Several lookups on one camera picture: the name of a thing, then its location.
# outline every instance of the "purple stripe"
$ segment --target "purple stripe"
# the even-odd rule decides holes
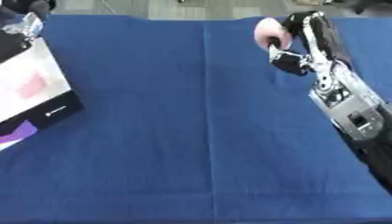
[[[0,136],[0,144],[27,138],[35,132],[37,132],[37,128],[34,127],[29,121],[24,121],[14,130],[14,132],[12,132],[12,134],[7,136]]]

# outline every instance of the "box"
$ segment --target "box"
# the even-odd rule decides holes
[[[42,38],[0,64],[0,151],[82,108]]]

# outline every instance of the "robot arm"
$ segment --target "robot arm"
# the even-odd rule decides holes
[[[54,6],[54,0],[0,1],[0,63],[32,46]],[[18,23],[7,24],[17,14],[26,15]]]
[[[305,55],[290,50],[300,37]],[[255,29],[257,43],[275,67],[298,76],[316,74],[309,96],[357,158],[392,193],[392,109],[353,70],[333,24],[320,11],[272,18]]]

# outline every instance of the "gray floor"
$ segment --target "gray floor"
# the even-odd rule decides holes
[[[253,16],[279,17],[294,11],[320,10],[328,17],[392,17],[384,4],[355,15],[348,4],[300,6],[292,0],[59,0],[54,13],[125,14],[151,19],[228,19]]]

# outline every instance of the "blue fabric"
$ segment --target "blue fabric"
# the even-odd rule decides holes
[[[313,77],[254,43],[259,19],[52,17],[44,37],[85,110],[0,153],[0,221],[392,219],[307,96]],[[335,22],[390,98],[392,20]]]

